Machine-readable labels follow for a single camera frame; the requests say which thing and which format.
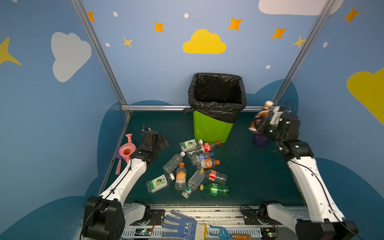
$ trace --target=white cloud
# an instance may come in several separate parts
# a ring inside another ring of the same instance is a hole
[[[56,32],[52,35],[53,74],[59,82],[68,81],[91,57],[91,45],[76,34]]]
[[[344,0],[336,0],[331,14],[336,12]],[[326,0],[260,0],[259,9],[266,14],[319,15]]]

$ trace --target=trash can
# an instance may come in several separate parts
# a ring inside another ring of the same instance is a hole
[[[247,105],[241,77],[221,73],[196,73],[188,90],[193,111],[195,138],[226,142],[237,114]]]

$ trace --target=green label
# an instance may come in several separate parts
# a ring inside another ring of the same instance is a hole
[[[217,196],[217,184],[213,183],[211,187],[211,195]]]
[[[190,149],[192,147],[196,147],[197,143],[194,139],[191,139],[189,141],[183,142],[183,150]]]
[[[153,183],[152,183],[152,181],[151,181],[151,182],[149,182],[149,187],[151,188],[151,190],[155,189],[155,187],[153,186]]]
[[[149,182],[149,186],[153,192],[156,192],[157,190],[162,189],[163,187],[167,186],[167,179],[166,176],[163,174],[158,178],[153,179]]]

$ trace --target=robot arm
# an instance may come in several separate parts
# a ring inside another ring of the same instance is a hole
[[[307,207],[309,216],[297,215],[276,202],[260,205],[259,218],[276,220],[294,231],[299,240],[348,240],[358,233],[354,222],[345,220],[328,192],[317,168],[311,148],[298,140],[300,120],[286,108],[275,107],[272,120],[265,118],[256,126],[274,140],[283,154]]]
[[[136,221],[146,222],[150,217],[150,206],[135,201],[124,207],[124,201],[133,186],[155,161],[156,154],[169,146],[164,135],[146,131],[143,141],[131,155],[129,163],[119,177],[100,196],[91,196],[85,205],[81,234],[95,240],[118,240],[124,230]]]

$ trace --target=cloud decal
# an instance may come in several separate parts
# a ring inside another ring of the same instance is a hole
[[[51,39],[55,57],[53,74],[59,82],[68,81],[91,57],[91,45],[76,34],[56,32]]]
[[[336,0],[331,14],[336,12],[344,0]],[[259,10],[266,14],[319,15],[326,0],[260,0]]]
[[[347,81],[347,88],[382,124],[382,90],[384,89],[384,68],[376,73],[357,72]]]
[[[186,53],[219,54],[226,48],[219,35],[210,33],[206,29],[197,30],[193,33],[191,40],[183,44],[183,51]]]

